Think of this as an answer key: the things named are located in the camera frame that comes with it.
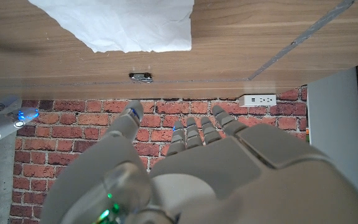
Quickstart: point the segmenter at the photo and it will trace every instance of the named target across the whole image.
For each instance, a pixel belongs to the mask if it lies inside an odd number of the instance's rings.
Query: brick
[[[16,139],[16,140],[15,140],[15,150],[22,149],[22,143],[23,143],[23,140],[21,140],[21,139]]]
[[[104,102],[104,111],[105,112],[113,112],[113,113],[121,113],[128,102],[126,101],[117,101],[117,100],[109,100]]]
[[[45,191],[47,189],[46,180],[31,180],[31,190]]]
[[[81,100],[57,100],[55,101],[55,110],[83,112],[85,110],[85,102]]]
[[[240,117],[239,121],[244,123],[246,126],[252,127],[256,124],[270,124],[275,126],[276,118],[269,118],[269,117],[263,117],[263,118],[256,118],[256,117]]]
[[[53,100],[40,100],[40,110],[51,111],[53,109]]]
[[[10,218],[10,224],[23,224],[23,219],[21,218]]]
[[[161,156],[167,156],[168,149],[169,149],[169,144],[163,145],[161,149]]]
[[[299,89],[293,89],[286,91],[284,93],[281,93],[277,96],[279,100],[297,100],[298,99],[298,90]]]
[[[22,152],[22,151],[15,151],[15,162],[30,162],[30,153],[29,152]]]
[[[27,136],[27,137],[34,137],[35,136],[35,126],[24,126],[17,130],[18,136]]]
[[[266,106],[258,106],[258,107],[250,107],[250,108],[248,108],[248,113],[249,114],[265,115],[266,112],[267,112]]]
[[[13,177],[13,188],[30,190],[30,180],[24,177]]]
[[[144,115],[142,120],[142,127],[156,128],[161,123],[161,117],[159,115]]]
[[[54,169],[52,166],[24,165],[23,174],[26,177],[53,177]]]
[[[23,100],[22,107],[38,107],[38,100]]]
[[[58,177],[63,172],[64,169],[65,167],[56,167],[55,177]]]
[[[171,141],[172,130],[153,130],[152,141]]]
[[[35,135],[37,137],[49,137],[49,132],[50,132],[50,128],[49,127],[40,127],[38,126],[36,129],[35,129]]]
[[[60,124],[71,125],[75,123],[75,114],[63,113],[60,117]]]
[[[140,156],[158,156],[160,146],[153,143],[137,143],[135,149]]]
[[[13,174],[14,175],[22,174],[22,170],[23,170],[22,164],[15,163],[13,165]]]
[[[59,152],[51,152],[48,153],[48,164],[67,166],[78,156],[78,154],[63,154]]]
[[[106,134],[108,128],[100,128],[100,137],[103,137]]]
[[[81,114],[78,116],[78,124],[108,125],[109,116],[107,114]]]
[[[191,112],[196,114],[206,114],[208,113],[208,103],[205,102],[192,102],[191,103]]]
[[[21,203],[22,202],[22,195],[23,195],[22,192],[13,191],[12,192],[12,201],[15,202],[15,203]]]
[[[299,139],[302,139],[302,140],[306,139],[306,133],[291,133],[291,134]]]
[[[32,212],[33,212],[35,218],[41,217],[41,211],[42,211],[42,207],[38,207],[38,206],[32,207]]]
[[[40,115],[37,118],[37,122],[42,124],[55,124],[58,120],[59,114],[51,112],[40,112]]]
[[[306,127],[308,125],[308,120],[306,118],[299,119],[299,130],[306,131]]]
[[[159,158],[151,158],[151,160],[150,160],[150,169],[152,169],[153,166],[154,166],[158,161],[161,161],[162,159],[164,159],[164,158],[161,158],[161,157],[159,157]]]
[[[24,219],[23,224],[39,224],[40,222],[38,220],[30,220],[30,219]]]
[[[306,101],[308,99],[308,89],[302,88],[302,100]]]
[[[76,141],[74,143],[73,151],[84,152],[85,150],[87,150],[89,147],[93,146],[96,143],[97,143],[96,141]]]
[[[68,152],[73,149],[73,141],[71,140],[59,140],[57,142],[57,150],[62,152]]]
[[[279,118],[277,124],[282,130],[296,129],[296,118]]]
[[[164,114],[188,114],[189,102],[157,102],[156,112]]]
[[[147,169],[147,164],[149,163],[149,159],[147,157],[141,157],[140,159],[143,163],[143,166]]]
[[[165,115],[164,121],[162,122],[163,127],[173,128],[175,121],[180,121],[180,116],[176,115]]]
[[[44,152],[31,152],[31,161],[34,164],[45,164]]]
[[[148,141],[149,140],[149,130],[140,128],[137,132],[136,139],[138,141]]]
[[[44,202],[46,196],[46,193],[26,192],[23,196],[23,202],[41,205]]]
[[[55,183],[54,180],[48,180],[48,185],[47,185],[48,190],[50,190],[50,188],[52,187],[52,185],[53,185],[54,183]]]
[[[54,151],[56,145],[56,140],[49,139],[26,139],[24,141],[23,149],[26,150],[48,150]]]
[[[102,110],[102,102],[98,100],[89,100],[86,102],[86,108],[85,110],[87,112],[101,112]]]
[[[270,114],[306,116],[306,103],[277,103],[277,106],[270,107]]]
[[[207,116],[207,117],[211,121],[212,125],[215,126],[216,125],[216,120],[215,120],[214,116]],[[194,120],[196,121],[197,127],[201,128],[201,119],[202,119],[202,117],[187,116],[187,118],[194,118]]]
[[[109,122],[109,124],[112,124],[113,122],[114,122],[114,120],[116,119],[116,118],[118,118],[118,114],[111,114],[110,115],[110,122]]]
[[[56,126],[52,128],[54,138],[81,138],[82,130],[79,127]]]
[[[215,105],[220,106],[221,108],[223,108],[226,112],[228,112],[229,114],[247,114],[248,113],[248,108],[241,108],[239,107],[238,103],[233,103],[233,102],[214,102],[211,105],[211,108],[213,108]]]
[[[218,131],[222,138],[226,138],[226,134],[223,131]]]
[[[30,206],[11,205],[10,214],[17,217],[31,217],[32,209]]]
[[[84,135],[86,139],[98,139],[99,138],[99,129],[98,128],[85,128]]]
[[[153,113],[154,112],[154,101],[140,102],[140,103],[142,103],[144,113]]]

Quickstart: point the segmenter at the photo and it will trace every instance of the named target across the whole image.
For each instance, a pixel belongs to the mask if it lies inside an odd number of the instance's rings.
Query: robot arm
[[[39,115],[35,108],[20,108],[7,113],[9,107],[18,99],[19,97],[14,95],[0,99],[0,139],[22,128]]]
[[[358,193],[307,143],[269,125],[248,128],[215,106],[222,139],[203,118],[175,123],[167,157],[148,174],[132,141],[142,120],[129,103],[99,143],[70,164],[41,223],[358,223]]]

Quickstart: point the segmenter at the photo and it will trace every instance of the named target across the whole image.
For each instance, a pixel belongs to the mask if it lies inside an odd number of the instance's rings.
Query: blue led light
[[[135,116],[137,116],[138,119],[140,119],[139,115],[137,115],[137,113],[136,113],[136,111],[134,109],[132,109],[132,112],[135,114]]]

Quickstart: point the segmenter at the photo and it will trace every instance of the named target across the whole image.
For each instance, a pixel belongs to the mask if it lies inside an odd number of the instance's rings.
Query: robot finger
[[[180,121],[176,121],[173,127],[173,134],[171,145],[167,152],[167,156],[174,155],[176,153],[184,151],[185,148],[185,133],[183,131],[183,125]]]
[[[131,141],[135,140],[140,122],[143,118],[143,106],[139,100],[131,101],[124,111],[114,120],[106,131],[105,136],[124,136]]]
[[[194,118],[188,118],[187,125],[187,143],[186,148],[191,149],[193,147],[202,146],[203,142],[198,132],[197,124]]]
[[[221,135],[216,130],[216,128],[212,125],[209,118],[202,117],[201,127],[203,128],[204,140],[206,145],[222,138]]]
[[[233,136],[240,130],[243,130],[247,127],[243,123],[236,121],[218,105],[212,108],[212,114],[214,114],[215,119],[218,121],[219,125],[228,136]]]

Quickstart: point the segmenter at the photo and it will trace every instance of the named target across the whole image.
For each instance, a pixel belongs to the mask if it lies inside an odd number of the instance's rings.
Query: red brick wall
[[[24,101],[38,107],[37,121],[17,132],[11,223],[38,223],[42,202],[56,177],[72,160],[104,134],[128,100]],[[173,123],[202,116],[214,123],[211,108],[221,105],[239,121],[252,126],[268,123],[305,138],[306,88],[278,95],[277,106],[240,108],[234,99],[141,100],[145,116],[135,148],[151,169],[168,150]]]

